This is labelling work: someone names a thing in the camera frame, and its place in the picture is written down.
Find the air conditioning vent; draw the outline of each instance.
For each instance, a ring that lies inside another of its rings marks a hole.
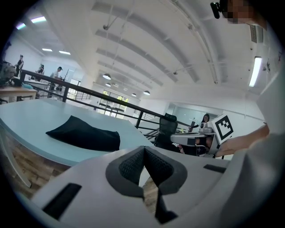
[[[250,25],[251,41],[257,43],[257,28],[255,25]]]
[[[260,26],[255,26],[255,27],[256,27],[256,33],[257,33],[257,42],[263,43],[263,28]]]

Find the window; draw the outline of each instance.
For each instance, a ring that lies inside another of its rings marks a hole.
[[[120,96],[118,94],[111,93],[111,92],[109,92],[107,90],[104,90],[103,94],[106,95],[106,96],[110,96],[110,97],[116,98],[116,99],[118,99],[120,101],[129,102],[129,98],[122,97],[122,96]],[[101,113],[101,114],[104,114],[104,115],[108,115],[108,116],[112,116],[112,117],[116,117],[116,118],[119,118],[119,119],[123,119],[124,118],[124,116],[121,115],[121,114],[124,114],[125,111],[126,111],[126,106],[124,106],[124,105],[120,105],[120,104],[117,104],[117,103],[114,103],[114,102],[110,102],[110,101],[101,99],[100,103],[99,103],[99,107],[103,108],[105,110],[97,109],[98,113]]]
[[[70,83],[76,86],[80,86],[81,81],[71,79]],[[78,92],[77,90],[74,90],[74,89],[69,89],[67,97],[70,99],[74,99],[74,100],[87,100],[91,98],[91,95]]]
[[[74,79],[71,79],[70,83],[73,84],[73,85],[76,85],[76,86],[80,86],[80,84],[81,84],[80,81],[77,81],[77,80],[74,80]],[[68,93],[67,93],[67,97],[68,98],[75,100],[76,95],[77,95],[77,91],[76,90],[68,89]]]

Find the light blue table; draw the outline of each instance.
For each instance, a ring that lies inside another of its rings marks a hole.
[[[27,186],[30,187],[31,183],[18,167],[5,140],[5,131],[34,153],[67,166],[109,153],[75,147],[46,134],[47,131],[65,123],[71,115],[96,128],[117,131],[121,139],[120,150],[153,145],[127,120],[102,115],[61,101],[37,99],[0,105],[0,143],[13,168]]]

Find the office chair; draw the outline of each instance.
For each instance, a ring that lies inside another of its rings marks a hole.
[[[159,134],[156,136],[154,145],[165,150],[179,152],[179,148],[172,144],[170,136],[175,134],[178,123],[177,117],[166,113],[159,119]]]
[[[1,98],[0,98],[0,105],[2,105],[2,103],[3,103],[3,102],[6,102],[6,103],[8,103],[8,101],[6,101],[6,100],[3,100],[3,99],[1,99]]]

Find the white ceiling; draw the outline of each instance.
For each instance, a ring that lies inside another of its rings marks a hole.
[[[67,48],[98,84],[108,82],[102,78],[107,72],[119,86],[138,93],[198,84],[259,94],[266,85],[265,72],[255,88],[248,87],[258,51],[250,27],[215,19],[211,2],[46,0],[27,17],[40,12],[47,23],[27,25],[19,33],[39,50]]]
[[[20,36],[32,47],[34,47],[42,56],[61,57],[65,59],[73,59],[72,56],[61,54],[58,51],[68,51],[63,43],[58,39],[56,34],[51,29],[50,23],[42,21],[32,23],[31,19],[43,16],[38,5],[34,5],[27,13],[19,20],[19,23],[25,23],[26,26],[20,30],[15,29],[14,34]],[[52,52],[43,51],[42,48],[52,49]]]

